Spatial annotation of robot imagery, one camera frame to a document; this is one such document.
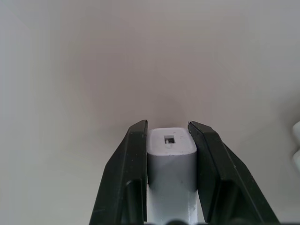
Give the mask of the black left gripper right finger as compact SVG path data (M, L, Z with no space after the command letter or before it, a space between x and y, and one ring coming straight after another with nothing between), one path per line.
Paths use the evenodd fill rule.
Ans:
M278 225L280 222L247 166L211 127L190 121L197 148L197 191L209 225Z

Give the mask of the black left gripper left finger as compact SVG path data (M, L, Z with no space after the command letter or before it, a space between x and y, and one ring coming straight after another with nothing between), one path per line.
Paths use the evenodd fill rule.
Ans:
M147 220L148 122L129 127L105 165L89 224L142 225Z

